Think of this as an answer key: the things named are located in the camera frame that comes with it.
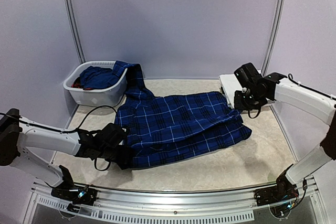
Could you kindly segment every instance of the blue plaid shirt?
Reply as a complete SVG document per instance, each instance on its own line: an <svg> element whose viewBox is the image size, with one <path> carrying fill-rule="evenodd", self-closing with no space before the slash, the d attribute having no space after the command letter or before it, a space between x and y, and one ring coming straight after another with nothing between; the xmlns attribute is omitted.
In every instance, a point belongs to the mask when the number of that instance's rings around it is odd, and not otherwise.
<svg viewBox="0 0 336 224"><path fill-rule="evenodd" d="M117 61L127 70L127 99L115 123L130 129L124 145L135 151L133 168L148 168L227 148L250 137L239 111L219 92L155 97L145 87L139 64Z"/></svg>

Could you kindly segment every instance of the marble-patterned surface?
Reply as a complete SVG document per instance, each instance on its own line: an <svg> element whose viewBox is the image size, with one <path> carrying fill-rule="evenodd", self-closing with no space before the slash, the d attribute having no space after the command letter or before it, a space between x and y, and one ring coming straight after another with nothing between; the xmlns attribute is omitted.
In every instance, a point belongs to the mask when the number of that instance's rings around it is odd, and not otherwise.
<svg viewBox="0 0 336 224"><path fill-rule="evenodd" d="M218 80L167 79L146 80L145 83L157 96L220 89ZM69 128L79 125L91 109L80 106ZM90 159L57 153L54 164L68 168L76 182L133 190L219 190L272 182L294 163L287 142L269 108L263 109L256 119L248 118L247 114L242 117L245 125L253 131L249 139L227 149L178 163L142 170L120 170L112 164L107 171L99 172ZM82 128L101 129L109 122L114 122L114 112L98 109L87 118ZM98 161L98 168L106 165L105 161Z"/></svg>

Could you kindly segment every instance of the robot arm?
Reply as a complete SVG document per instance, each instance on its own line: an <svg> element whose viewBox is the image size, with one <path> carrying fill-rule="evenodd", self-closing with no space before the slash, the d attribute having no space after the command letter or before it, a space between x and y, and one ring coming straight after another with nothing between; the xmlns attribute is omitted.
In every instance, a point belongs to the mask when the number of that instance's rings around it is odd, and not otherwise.
<svg viewBox="0 0 336 224"><path fill-rule="evenodd" d="M324 140L296 164L288 167L277 179L277 186L255 192L258 205L271 204L289 196L288 191L296 190L296 184L315 172L324 164L336 159L336 100L293 81L290 76L272 73L262 77L252 63L235 71L243 87L235 92L235 109L259 110L266 99L293 105L316 116L330 128Z"/></svg>
<svg viewBox="0 0 336 224"><path fill-rule="evenodd" d="M92 160L104 158L108 162L127 165L132 150L119 145L127 138L127 131L109 123L102 130L88 132L65 130L38 124L10 109L0 120L0 166L21 169L52 187L51 195L74 204L93 205L97 191L74 185L71 174L63 166L55 166L30 151L30 147L64 152Z"/></svg>

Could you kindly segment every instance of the dark blue garment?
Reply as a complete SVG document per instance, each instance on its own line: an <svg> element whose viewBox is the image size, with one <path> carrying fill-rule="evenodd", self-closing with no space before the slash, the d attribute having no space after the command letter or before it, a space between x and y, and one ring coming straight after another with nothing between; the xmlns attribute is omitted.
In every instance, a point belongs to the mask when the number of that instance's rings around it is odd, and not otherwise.
<svg viewBox="0 0 336 224"><path fill-rule="evenodd" d="M135 150L133 167L147 168L227 148L250 137L237 110L219 92L155 97L139 64L117 61L113 73L127 70L127 99L116 124L128 127L124 145Z"/></svg>
<svg viewBox="0 0 336 224"><path fill-rule="evenodd" d="M83 89L107 89L119 81L110 68L90 66L80 74Z"/></svg>

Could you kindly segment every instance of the white box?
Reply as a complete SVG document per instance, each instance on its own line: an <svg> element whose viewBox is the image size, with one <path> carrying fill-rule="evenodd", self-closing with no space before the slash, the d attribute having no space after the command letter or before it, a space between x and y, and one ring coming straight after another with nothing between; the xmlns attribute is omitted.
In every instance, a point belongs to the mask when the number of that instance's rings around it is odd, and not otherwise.
<svg viewBox="0 0 336 224"><path fill-rule="evenodd" d="M114 64L115 61L85 62L79 65L74 70L74 72L64 81L63 87L66 90L69 90L70 94L72 95L73 99L77 104L93 107L98 107L101 105L116 106L122 99L127 87L126 82L127 69L125 69L119 81L115 85L107 89L83 90L71 87L74 81L79 77L79 75L88 67L93 66L93 67L113 69Z"/></svg>

